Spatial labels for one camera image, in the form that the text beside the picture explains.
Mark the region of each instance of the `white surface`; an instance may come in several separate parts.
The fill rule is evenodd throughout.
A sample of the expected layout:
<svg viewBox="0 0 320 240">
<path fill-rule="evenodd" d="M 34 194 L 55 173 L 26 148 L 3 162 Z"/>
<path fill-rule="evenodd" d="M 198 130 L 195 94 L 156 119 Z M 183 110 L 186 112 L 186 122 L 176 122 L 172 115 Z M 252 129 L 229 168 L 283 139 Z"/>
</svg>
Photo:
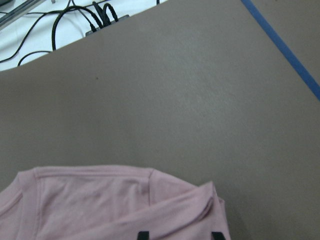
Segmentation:
<svg viewBox="0 0 320 240">
<path fill-rule="evenodd" d="M 0 12 L 9 12 L 23 3 L 23 0 L 15 0 L 11 3 L 8 3 L 4 6 L 0 7 Z M 74 0 L 76 5 L 86 6 L 92 4 L 93 0 Z M 138 14 L 144 10 L 152 8 L 156 6 L 156 0 L 110 0 L 110 3 L 118 17 L 122 17 L 124 15 L 133 16 Z M 56 0 L 54 4 L 51 3 L 51 0 L 46 0 L 44 3 L 40 4 L 31 12 L 50 12 L 54 10 L 63 10 L 68 4 L 67 0 Z M 94 13 L 97 14 L 95 8 L 93 6 L 89 7 Z M 97 23 L 90 16 L 89 13 L 83 11 L 86 16 L 91 20 L 91 22 L 96 26 Z M 110 12 L 107 12 L 111 21 L 113 21 L 113 17 Z M 25 15 L 3 30 L 0 30 L 0 60 L 6 59 L 10 57 L 19 47 L 21 41 L 27 34 L 30 27 L 33 23 L 40 17 L 41 14 L 29 14 Z M 34 51 L 52 51 L 52 43 L 51 43 L 51 31 L 52 26 L 57 18 L 58 14 L 48 14 L 43 17 L 38 24 L 31 31 L 27 40 L 23 44 L 19 53 L 11 60 L 0 63 L 0 71 L 15 68 L 18 65 L 19 60 L 25 56 L 26 54 Z M 81 38 L 85 37 L 86 32 L 90 31 L 89 23 L 86 19 L 78 12 L 68 12 L 63 16 L 61 21 L 59 22 L 56 29 L 56 48 L 61 48 L 65 45 L 68 45 L 72 42 L 75 42 Z M 23 60 L 22 65 L 30 62 L 40 56 L 47 53 L 36 53 L 28 56 Z"/>
</svg>

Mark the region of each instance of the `pink shirt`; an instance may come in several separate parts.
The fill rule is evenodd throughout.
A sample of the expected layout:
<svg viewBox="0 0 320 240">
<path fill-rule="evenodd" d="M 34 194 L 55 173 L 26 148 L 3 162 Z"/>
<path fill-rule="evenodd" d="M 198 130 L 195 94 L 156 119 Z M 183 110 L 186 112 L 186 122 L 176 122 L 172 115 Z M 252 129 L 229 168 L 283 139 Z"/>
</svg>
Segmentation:
<svg viewBox="0 0 320 240">
<path fill-rule="evenodd" d="M 224 201 L 152 168 L 46 166 L 0 192 L 0 240 L 229 240 Z"/>
</svg>

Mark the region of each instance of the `blue tape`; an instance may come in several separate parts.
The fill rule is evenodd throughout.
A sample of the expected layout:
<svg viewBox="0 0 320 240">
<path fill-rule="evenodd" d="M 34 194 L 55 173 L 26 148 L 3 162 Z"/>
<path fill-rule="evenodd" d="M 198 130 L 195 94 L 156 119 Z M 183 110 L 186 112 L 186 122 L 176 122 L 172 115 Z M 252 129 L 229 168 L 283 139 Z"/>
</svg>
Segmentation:
<svg viewBox="0 0 320 240">
<path fill-rule="evenodd" d="M 313 92 L 313 94 L 320 101 L 320 86 L 315 81 L 315 79 L 311 76 L 311 74 L 307 71 L 307 69 L 302 65 L 302 63 L 298 60 L 298 58 L 294 55 L 294 53 L 290 50 L 290 48 L 286 45 L 286 43 L 281 39 L 281 37 L 276 33 L 276 31 L 272 28 L 272 26 L 267 22 L 264 16 L 261 15 L 259 10 L 255 7 L 251 0 L 241 0 L 245 7 L 249 10 L 251 15 L 255 18 L 255 20 L 259 23 L 265 33 L 269 36 L 269 38 L 273 41 L 276 47 L 280 50 L 280 52 L 285 56 L 294 70 L 300 75 L 305 84 L 309 87 L 309 89 Z"/>
</svg>

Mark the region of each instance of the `cardboard surface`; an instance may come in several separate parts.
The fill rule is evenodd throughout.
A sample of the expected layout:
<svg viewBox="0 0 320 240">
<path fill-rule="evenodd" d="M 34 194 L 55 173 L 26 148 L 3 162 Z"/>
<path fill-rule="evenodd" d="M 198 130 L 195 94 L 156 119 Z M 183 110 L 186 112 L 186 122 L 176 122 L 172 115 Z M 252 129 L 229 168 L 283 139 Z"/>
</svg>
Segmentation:
<svg viewBox="0 0 320 240">
<path fill-rule="evenodd" d="M 252 2 L 320 85 L 320 1 Z"/>
<path fill-rule="evenodd" d="M 240 1 L 171 0 L 0 79 L 0 189 L 152 167 L 213 180 L 233 239 L 320 236 L 319 101 Z"/>
</svg>

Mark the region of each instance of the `black cable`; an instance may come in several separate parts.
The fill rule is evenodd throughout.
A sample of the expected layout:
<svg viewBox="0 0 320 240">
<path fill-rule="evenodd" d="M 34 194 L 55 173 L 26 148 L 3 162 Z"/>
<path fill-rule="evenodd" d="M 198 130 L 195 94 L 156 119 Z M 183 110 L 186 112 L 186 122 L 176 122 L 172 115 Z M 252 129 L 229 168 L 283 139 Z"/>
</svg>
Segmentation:
<svg viewBox="0 0 320 240">
<path fill-rule="evenodd" d="M 58 17 L 55 19 L 55 21 L 53 23 L 52 33 L 51 33 L 51 41 L 52 41 L 52 50 L 53 51 L 56 50 L 56 30 L 57 30 L 58 23 L 59 23 L 60 19 L 63 17 L 63 15 L 71 9 L 81 9 L 81 10 L 89 12 L 91 14 L 91 16 L 94 18 L 94 20 L 96 21 L 96 23 L 98 24 L 99 28 L 101 28 L 101 29 L 103 28 L 103 25 L 102 25 L 101 21 L 99 20 L 99 18 L 91 10 L 89 10 L 83 6 L 69 6 L 66 9 L 64 9 L 62 12 L 59 13 Z"/>
<path fill-rule="evenodd" d="M 20 61 L 18 62 L 18 66 L 20 66 L 21 63 L 22 63 L 22 61 L 23 61 L 25 58 L 27 58 L 28 56 L 30 56 L 30 55 L 32 55 L 32 54 L 38 54 L 38 53 L 51 53 L 51 51 L 33 51 L 33 52 L 30 52 L 30 53 L 28 53 L 27 55 L 24 55 L 24 56 L 20 59 Z"/>
<path fill-rule="evenodd" d="M 102 1 L 98 1 L 97 4 L 101 4 L 101 3 L 105 3 L 105 2 L 108 2 L 110 0 L 102 0 Z M 88 7 L 92 7 L 93 4 L 89 4 L 89 5 L 85 5 L 83 6 L 84 8 L 88 8 Z M 0 11 L 0 14 L 7 14 L 8 12 L 5 12 L 5 11 Z M 26 13 L 26 15 L 31 15 L 31 14 L 46 14 L 47 12 L 41 12 L 41 11 L 31 11 L 31 12 L 28 12 Z"/>
<path fill-rule="evenodd" d="M 98 13 L 99 17 L 102 20 L 103 27 L 107 27 L 107 26 L 111 25 L 111 21 L 110 21 L 108 15 L 104 12 L 104 10 L 95 1 L 93 1 L 92 4 L 93 4 L 96 12 Z"/>
<path fill-rule="evenodd" d="M 102 26 L 99 18 L 97 17 L 97 15 L 95 15 L 95 14 L 94 14 L 92 11 L 90 11 L 89 9 L 85 9 L 85 10 L 91 14 L 91 16 L 92 16 L 92 17 L 94 18 L 94 20 L 97 22 L 97 24 L 99 25 L 99 27 Z M 62 10 L 55 10 L 55 11 L 49 11 L 49 12 L 43 13 L 43 14 L 33 23 L 33 25 L 31 26 L 31 28 L 29 29 L 29 31 L 28 31 L 28 32 L 26 33 L 26 35 L 24 36 L 22 42 L 20 43 L 18 49 L 14 52 L 14 54 L 11 55 L 10 57 L 6 58 L 6 59 L 0 60 L 0 64 L 6 62 L 6 61 L 8 61 L 8 60 L 13 59 L 13 58 L 18 54 L 19 50 L 22 48 L 23 44 L 25 43 L 27 37 L 29 36 L 29 34 L 31 33 L 31 31 L 33 30 L 33 28 L 36 26 L 36 24 L 37 24 L 44 16 L 46 16 L 46 15 L 48 15 L 48 14 L 60 14 L 60 13 L 62 13 L 62 12 L 63 12 Z"/>
<path fill-rule="evenodd" d="M 118 16 L 117 16 L 117 14 L 116 14 L 116 11 L 115 11 L 114 7 L 110 5 L 110 3 L 106 3 L 106 4 L 103 6 L 103 13 L 104 13 L 105 15 L 107 15 L 107 8 L 108 8 L 108 7 L 109 7 L 109 10 L 110 10 L 110 12 L 111 12 L 111 14 L 112 14 L 112 17 L 114 18 L 114 21 L 118 22 L 119 20 L 118 20 Z"/>
<path fill-rule="evenodd" d="M 0 64 L 1 64 L 1 63 L 4 63 L 4 62 L 6 62 L 6 61 L 8 61 L 8 60 L 10 60 L 10 59 L 13 59 L 13 58 L 17 55 L 17 53 L 19 52 L 19 50 L 22 48 L 23 44 L 25 43 L 27 37 L 28 37 L 29 34 L 31 33 L 32 29 L 34 29 L 35 25 L 36 25 L 44 16 L 46 16 L 46 15 L 48 15 L 48 14 L 59 14 L 60 12 L 61 12 L 61 11 L 49 11 L 49 12 L 46 12 L 46 13 L 42 14 L 42 16 L 38 17 L 38 19 L 33 23 L 33 25 L 30 27 L 29 31 L 28 31 L 28 32 L 26 33 L 26 35 L 24 36 L 22 42 L 20 43 L 20 45 L 19 45 L 18 49 L 15 51 L 15 53 L 14 53 L 12 56 L 10 56 L 10 57 L 8 57 L 8 58 L 6 58 L 6 59 L 0 60 Z"/>
<path fill-rule="evenodd" d="M 71 0 L 68 0 L 68 4 L 66 5 L 65 8 L 68 8 L 70 6 Z"/>
<path fill-rule="evenodd" d="M 79 13 L 81 13 L 82 16 L 84 16 L 84 18 L 88 21 L 88 23 L 89 23 L 90 25 L 93 25 L 92 22 L 89 20 L 89 18 L 88 18 L 80 9 L 78 9 L 78 11 L 79 11 Z"/>
</svg>

